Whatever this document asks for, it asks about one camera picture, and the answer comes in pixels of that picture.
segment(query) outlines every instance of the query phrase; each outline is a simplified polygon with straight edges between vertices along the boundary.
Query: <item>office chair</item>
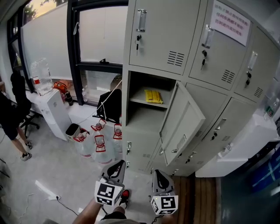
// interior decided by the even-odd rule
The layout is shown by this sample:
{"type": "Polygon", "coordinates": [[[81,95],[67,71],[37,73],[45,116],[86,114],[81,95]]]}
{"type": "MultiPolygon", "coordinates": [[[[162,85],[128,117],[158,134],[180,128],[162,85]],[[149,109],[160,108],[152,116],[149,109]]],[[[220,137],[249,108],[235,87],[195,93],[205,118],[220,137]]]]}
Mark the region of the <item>office chair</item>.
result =
{"type": "Polygon", "coordinates": [[[18,119],[24,123],[21,125],[22,127],[25,127],[24,134],[26,136],[28,125],[34,125],[37,129],[40,128],[40,126],[34,122],[32,122],[32,119],[37,117],[38,115],[29,115],[30,109],[31,109],[31,102],[27,99],[26,93],[25,93],[25,79],[20,75],[19,72],[14,72],[10,80],[12,82],[13,86],[13,94],[16,97],[17,101],[17,114],[18,119]]]}

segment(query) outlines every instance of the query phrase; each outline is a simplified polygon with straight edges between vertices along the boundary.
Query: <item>window frame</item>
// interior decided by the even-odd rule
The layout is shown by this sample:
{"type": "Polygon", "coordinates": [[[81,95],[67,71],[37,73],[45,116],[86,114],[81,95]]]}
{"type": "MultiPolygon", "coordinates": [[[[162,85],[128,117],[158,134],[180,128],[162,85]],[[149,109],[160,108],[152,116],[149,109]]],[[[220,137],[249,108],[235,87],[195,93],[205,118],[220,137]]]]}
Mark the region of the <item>window frame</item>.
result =
{"type": "Polygon", "coordinates": [[[23,25],[23,21],[22,21],[23,11],[24,11],[25,5],[28,3],[29,3],[29,1],[27,3],[25,3],[24,5],[20,6],[19,9],[13,14],[13,16],[7,21],[7,43],[8,43],[10,64],[11,64],[13,73],[18,72],[18,71],[23,71],[24,79],[28,86],[28,91],[33,93],[34,86],[33,86],[32,79],[28,76],[28,73],[26,70],[25,58],[24,58],[24,54],[23,54],[23,50],[22,50],[22,42],[21,42],[21,27],[23,25]],[[14,34],[13,28],[14,28],[14,19],[16,18],[16,16],[17,16],[17,33],[14,34]],[[16,57],[14,57],[15,50],[13,49],[13,46],[12,46],[14,41],[17,41],[17,43],[18,43],[18,51],[19,51],[18,56],[21,59],[21,66],[14,66],[14,61],[17,59],[16,57]]]}
{"type": "Polygon", "coordinates": [[[123,73],[123,65],[116,63],[102,64],[100,62],[81,61],[79,33],[73,35],[77,22],[80,22],[80,12],[95,8],[128,6],[128,0],[68,0],[67,6],[67,46],[70,70],[79,105],[97,106],[98,101],[88,99],[84,102],[82,96],[81,70],[101,71],[107,73],[123,73]]]}

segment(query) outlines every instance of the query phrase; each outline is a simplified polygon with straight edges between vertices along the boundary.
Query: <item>open locker door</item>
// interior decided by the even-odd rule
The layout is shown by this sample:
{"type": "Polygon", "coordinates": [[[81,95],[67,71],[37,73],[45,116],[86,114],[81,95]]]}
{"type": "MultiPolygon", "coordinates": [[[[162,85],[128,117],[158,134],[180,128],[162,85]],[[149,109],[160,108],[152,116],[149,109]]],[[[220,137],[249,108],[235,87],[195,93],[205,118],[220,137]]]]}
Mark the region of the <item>open locker door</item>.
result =
{"type": "Polygon", "coordinates": [[[176,159],[202,126],[205,117],[180,81],[176,82],[160,139],[166,165],[176,159]]]}

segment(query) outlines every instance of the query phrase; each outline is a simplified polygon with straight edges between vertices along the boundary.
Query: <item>sneaker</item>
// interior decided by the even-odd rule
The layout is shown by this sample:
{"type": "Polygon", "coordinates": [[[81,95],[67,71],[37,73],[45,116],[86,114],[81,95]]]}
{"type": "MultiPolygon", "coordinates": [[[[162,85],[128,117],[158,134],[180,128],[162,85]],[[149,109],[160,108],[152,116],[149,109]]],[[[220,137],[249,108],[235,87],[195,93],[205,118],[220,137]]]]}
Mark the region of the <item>sneaker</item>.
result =
{"type": "Polygon", "coordinates": [[[31,144],[31,141],[29,141],[29,140],[27,140],[28,142],[27,142],[27,144],[25,144],[29,149],[32,149],[33,148],[33,146],[32,146],[32,144],[31,144]]]}
{"type": "Polygon", "coordinates": [[[27,161],[28,159],[30,159],[32,157],[32,155],[30,153],[27,153],[26,155],[22,154],[21,156],[21,160],[22,161],[27,161]]]}
{"type": "Polygon", "coordinates": [[[119,205],[121,205],[122,203],[125,203],[126,204],[126,207],[127,208],[127,205],[129,203],[129,197],[130,197],[130,191],[129,190],[124,190],[122,192],[122,195],[121,195],[121,201],[119,202],[119,205]]]}

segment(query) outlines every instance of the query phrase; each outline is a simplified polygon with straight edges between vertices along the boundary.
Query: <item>wooden floor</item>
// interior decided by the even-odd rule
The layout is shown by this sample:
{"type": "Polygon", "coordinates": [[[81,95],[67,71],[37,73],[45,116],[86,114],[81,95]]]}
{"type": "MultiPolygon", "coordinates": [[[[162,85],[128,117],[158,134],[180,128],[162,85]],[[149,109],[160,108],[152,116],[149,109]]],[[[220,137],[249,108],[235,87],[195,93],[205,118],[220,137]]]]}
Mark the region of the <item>wooden floor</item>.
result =
{"type": "Polygon", "coordinates": [[[175,213],[178,224],[215,224],[215,178],[173,176],[175,192],[179,195],[179,209],[175,213]]]}

